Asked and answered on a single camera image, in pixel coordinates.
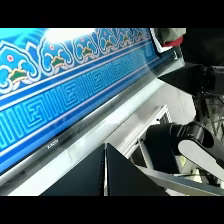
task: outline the white stripe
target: white stripe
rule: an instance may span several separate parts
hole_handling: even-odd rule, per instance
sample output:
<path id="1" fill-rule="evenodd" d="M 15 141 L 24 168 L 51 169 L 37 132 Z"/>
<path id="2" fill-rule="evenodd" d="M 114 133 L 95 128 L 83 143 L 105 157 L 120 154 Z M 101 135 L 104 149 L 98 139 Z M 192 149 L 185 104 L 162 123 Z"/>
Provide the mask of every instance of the white stripe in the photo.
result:
<path id="1" fill-rule="evenodd" d="M 157 59 L 159 59 L 159 57 L 153 59 L 152 61 L 148 62 L 147 64 L 141 66 L 140 68 L 138 68 L 137 70 L 135 70 L 134 72 L 130 73 L 128 76 L 125 76 L 124 78 L 120 79 L 119 81 L 117 81 L 116 83 L 112 84 L 111 86 L 107 87 L 106 89 L 104 89 L 103 91 L 97 93 L 96 95 L 94 95 L 93 97 L 89 98 L 88 100 L 86 100 L 85 102 L 79 104 L 78 106 L 74 107 L 72 110 L 64 113 L 63 115 L 61 115 L 60 117 L 56 118 L 55 120 L 51 121 L 50 123 L 46 124 L 45 126 L 43 126 L 42 128 L 39 128 L 37 131 L 33 132 L 32 134 L 26 136 L 25 138 L 23 138 L 22 140 L 18 141 L 17 143 L 15 143 L 14 145 L 10 146 L 9 148 L 7 148 L 6 150 L 0 152 L 0 157 L 5 155 L 6 153 L 8 153 L 9 151 L 11 151 L 12 149 L 14 149 L 15 147 L 19 146 L 20 144 L 22 144 L 23 142 L 27 141 L 28 139 L 32 138 L 33 136 L 37 135 L 38 133 L 40 133 L 41 131 L 43 131 L 44 129 L 50 127 L 52 124 L 58 122 L 59 120 L 61 120 L 62 118 L 68 116 L 70 113 L 74 112 L 75 110 L 77 110 L 78 108 L 80 108 L 81 106 L 85 105 L 86 103 L 88 103 L 89 101 L 93 100 L 94 98 L 96 98 L 97 96 L 101 95 L 102 93 L 106 92 L 107 90 L 111 89 L 112 87 L 114 87 L 115 85 L 117 85 L 118 83 L 122 82 L 123 80 L 127 79 L 128 77 L 132 76 L 134 73 L 138 72 L 139 70 L 141 70 L 142 68 L 148 66 L 148 64 L 156 61 Z"/>
<path id="2" fill-rule="evenodd" d="M 93 63 L 93 62 L 95 62 L 95 61 L 98 61 L 98 60 L 100 60 L 100 59 L 102 59 L 102 58 L 105 58 L 105 57 L 107 57 L 107 56 L 113 55 L 113 54 L 115 54 L 115 53 L 117 53 L 117 52 L 119 52 L 119 51 L 122 51 L 122 50 L 128 49 L 128 48 L 130 48 L 130 47 L 133 47 L 133 46 L 135 46 L 136 44 L 139 44 L 139 43 L 141 43 L 141 42 L 143 42 L 143 41 L 140 41 L 140 42 L 138 42 L 138 43 L 135 43 L 135 44 L 133 44 L 133 45 L 130 45 L 129 47 L 122 48 L 122 49 L 120 49 L 120 50 L 118 50 L 118 51 L 115 51 L 115 52 L 113 52 L 113 53 L 110 53 L 109 55 L 102 56 L 102 57 L 100 57 L 100 58 L 98 58 L 98 59 L 96 59 L 96 60 L 94 60 L 94 61 L 89 61 L 89 62 L 87 62 L 87 63 L 85 63 L 85 64 L 80 65 L 80 66 L 74 67 L 73 69 L 69 70 L 69 72 L 74 71 L 74 70 L 76 70 L 76 69 L 78 69 L 78 68 L 81 68 L 81 67 L 83 67 L 83 66 L 86 66 L 86 65 L 88 65 L 88 64 L 90 64 L 90 63 Z M 1 97 L 0 97 L 0 100 L 5 99 L 5 98 L 8 98 L 9 96 L 12 96 L 12 95 L 14 95 L 14 94 L 17 94 L 18 92 L 22 92 L 22 91 L 24 91 L 24 90 L 26 90 L 26 89 L 29 89 L 29 88 L 31 88 L 31 87 L 33 87 L 33 86 L 36 86 L 36 85 L 39 85 L 39 84 L 41 84 L 41 83 L 43 83 L 43 82 L 46 82 L 46 81 L 48 81 L 48 80 L 51 80 L 51 79 L 54 79 L 54 78 L 59 77 L 59 76 L 61 76 L 61 75 L 64 75 L 65 73 L 68 73 L 68 71 L 64 71 L 64 72 L 59 73 L 59 74 L 57 74 L 57 75 L 54 75 L 54 76 L 51 76 L 51 77 L 46 78 L 46 79 L 44 79 L 44 80 L 41 80 L 41 81 L 39 81 L 39 82 L 36 82 L 36 83 L 34 83 L 34 84 L 32 84 L 32 85 L 29 85 L 29 86 L 26 86 L 26 87 L 24 87 L 24 88 L 18 89 L 18 90 L 15 91 L 15 92 L 8 93 L 8 94 L 6 94 L 6 95 L 4 95 L 4 96 L 1 96 Z"/>
<path id="3" fill-rule="evenodd" d="M 108 61 L 105 61 L 105 62 L 103 62 L 103 63 L 101 63 L 101 64 L 99 64 L 99 65 L 95 65 L 95 66 L 93 66 L 93 67 L 91 67 L 91 68 L 89 68 L 89 69 L 86 69 L 86 70 L 84 70 L 84 71 L 82 71 L 82 72 L 79 72 L 79 73 L 73 75 L 73 76 L 70 76 L 70 77 L 68 77 L 68 78 L 66 78 L 66 79 L 63 79 L 63 80 L 61 80 L 61 81 L 59 81 L 59 82 L 57 82 L 57 83 L 55 83 L 55 84 L 52 84 L 52 85 L 49 85 L 49 86 L 47 86 L 47 87 L 45 87 L 45 88 L 43 88 L 43 89 L 40 89 L 39 91 L 35 91 L 35 92 L 32 93 L 32 94 L 29 94 L 29 95 L 27 95 L 27 96 L 24 96 L 24 97 L 22 97 L 22 98 L 19 98 L 18 100 L 15 100 L 15 101 L 12 101 L 12 102 L 10 102 L 10 103 L 8 103 L 8 104 L 5 104 L 5 105 L 3 105 L 3 106 L 0 107 L 0 111 L 4 110 L 4 109 L 6 109 L 6 108 L 8 108 L 8 107 L 10 107 L 10 106 L 12 106 L 12 105 L 14 105 L 14 104 L 17 104 L 17 103 L 19 103 L 19 102 L 21 102 L 21 101 L 24 101 L 24 100 L 26 100 L 26 99 L 28 99 L 28 98 L 30 98 L 30 97 L 33 97 L 33 96 L 35 96 L 35 95 L 37 95 L 37 94 L 39 94 L 39 93 L 41 93 L 41 92 L 44 92 L 44 91 L 46 91 L 46 90 L 48 90 L 48 89 L 51 89 L 51 88 L 53 88 L 54 86 L 60 85 L 60 84 L 62 84 L 62 83 L 64 83 L 64 82 L 67 82 L 67 81 L 69 81 L 69 80 L 71 80 L 71 79 L 77 77 L 77 76 L 80 76 L 80 75 L 82 75 L 82 74 L 84 74 L 84 73 L 87 73 L 87 72 L 89 72 L 89 71 L 91 71 L 91 70 L 93 70 L 93 69 L 95 69 L 95 68 L 98 68 L 98 67 L 100 67 L 100 66 L 102 66 L 102 65 L 104 65 L 104 64 L 106 64 L 106 63 L 108 63 L 108 62 L 110 62 L 110 61 L 113 61 L 113 60 L 115 60 L 115 59 L 117 59 L 117 58 L 120 58 L 120 57 L 126 55 L 126 54 L 129 54 L 130 52 L 133 52 L 133 51 L 135 51 L 135 50 L 138 50 L 139 48 L 142 48 L 142 47 L 144 47 L 144 46 L 146 46 L 146 45 L 148 45 L 148 44 L 150 44 L 150 43 L 151 43 L 151 42 L 148 42 L 148 43 L 146 43 L 146 44 L 144 44 L 144 45 L 142 45 L 142 46 L 140 46 L 140 47 L 137 47 L 137 48 L 135 48 L 135 49 L 132 49 L 132 50 L 126 52 L 126 53 L 123 53 L 123 54 L 121 54 L 121 55 L 118 55 L 118 56 L 116 56 L 116 57 L 113 57 L 112 59 L 110 59 L 110 60 L 108 60 Z"/>

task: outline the black triangular object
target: black triangular object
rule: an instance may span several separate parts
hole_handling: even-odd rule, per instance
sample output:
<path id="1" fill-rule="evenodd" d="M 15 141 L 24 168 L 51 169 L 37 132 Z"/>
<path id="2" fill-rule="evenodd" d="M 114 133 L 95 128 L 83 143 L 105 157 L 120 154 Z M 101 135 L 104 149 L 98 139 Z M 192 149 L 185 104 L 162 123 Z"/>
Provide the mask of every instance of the black triangular object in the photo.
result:
<path id="1" fill-rule="evenodd" d="M 200 91 L 200 76 L 202 65 L 185 63 L 185 67 L 158 77 L 158 79 L 184 91 L 197 96 Z"/>
<path id="2" fill-rule="evenodd" d="M 109 196 L 168 196 L 110 144 L 106 147 L 106 157 Z"/>
<path id="3" fill-rule="evenodd" d="M 103 196 L 105 144 L 94 150 L 42 196 Z"/>

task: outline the red cloth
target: red cloth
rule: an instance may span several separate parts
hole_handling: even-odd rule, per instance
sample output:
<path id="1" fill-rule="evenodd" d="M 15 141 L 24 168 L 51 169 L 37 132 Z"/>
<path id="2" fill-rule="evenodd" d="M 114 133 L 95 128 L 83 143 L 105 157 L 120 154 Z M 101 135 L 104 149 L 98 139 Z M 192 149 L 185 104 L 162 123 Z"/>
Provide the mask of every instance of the red cloth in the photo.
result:
<path id="1" fill-rule="evenodd" d="M 183 42 L 183 36 L 179 37 L 178 39 L 170 42 L 166 42 L 162 44 L 163 47 L 174 47 L 174 46 L 179 46 Z"/>

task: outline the red object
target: red object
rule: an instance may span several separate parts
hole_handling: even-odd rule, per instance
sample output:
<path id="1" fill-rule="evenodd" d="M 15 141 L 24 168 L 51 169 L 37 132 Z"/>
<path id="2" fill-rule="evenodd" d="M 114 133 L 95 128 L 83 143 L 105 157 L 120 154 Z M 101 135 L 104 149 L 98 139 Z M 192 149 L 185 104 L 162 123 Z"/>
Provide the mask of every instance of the red object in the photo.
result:
<path id="1" fill-rule="evenodd" d="M 178 39 L 170 42 L 166 42 L 162 44 L 163 47 L 174 47 L 174 46 L 179 46 L 183 42 L 183 36 L 179 37 Z"/>

